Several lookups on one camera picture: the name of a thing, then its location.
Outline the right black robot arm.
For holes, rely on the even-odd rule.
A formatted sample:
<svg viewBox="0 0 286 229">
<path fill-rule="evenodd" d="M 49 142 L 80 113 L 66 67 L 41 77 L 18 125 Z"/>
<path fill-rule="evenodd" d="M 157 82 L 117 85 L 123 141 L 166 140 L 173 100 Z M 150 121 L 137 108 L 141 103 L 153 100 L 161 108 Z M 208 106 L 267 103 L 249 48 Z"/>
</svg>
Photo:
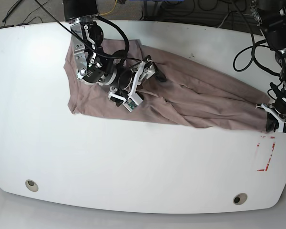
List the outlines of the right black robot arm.
<svg viewBox="0 0 286 229">
<path fill-rule="evenodd" d="M 87 84 L 109 86 L 108 98 L 117 106 L 124 105 L 129 111 L 143 102 L 143 96 L 137 87 L 145 80 L 155 77 L 166 82 L 165 75 L 158 69 L 150 56 L 139 60 L 134 58 L 134 65 L 127 67 L 130 43 L 122 29 L 113 22 L 99 15 L 94 0 L 63 1 L 65 21 L 71 25 L 72 47 L 77 67 L 76 76 Z M 122 36 L 125 47 L 112 54 L 104 52 L 102 28 L 94 18 L 112 26 Z"/>
</svg>

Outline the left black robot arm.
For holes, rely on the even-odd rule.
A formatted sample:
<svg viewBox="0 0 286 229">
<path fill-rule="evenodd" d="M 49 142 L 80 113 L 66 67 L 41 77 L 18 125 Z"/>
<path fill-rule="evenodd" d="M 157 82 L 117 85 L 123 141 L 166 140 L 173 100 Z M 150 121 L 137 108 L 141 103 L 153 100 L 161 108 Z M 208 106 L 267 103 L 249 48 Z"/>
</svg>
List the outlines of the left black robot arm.
<svg viewBox="0 0 286 229">
<path fill-rule="evenodd" d="M 251 12 L 270 50 L 275 52 L 275 60 L 281 67 L 281 85 L 270 83 L 276 95 L 272 104 L 261 104 L 267 114 L 268 132 L 286 133 L 286 0 L 254 0 Z"/>
</svg>

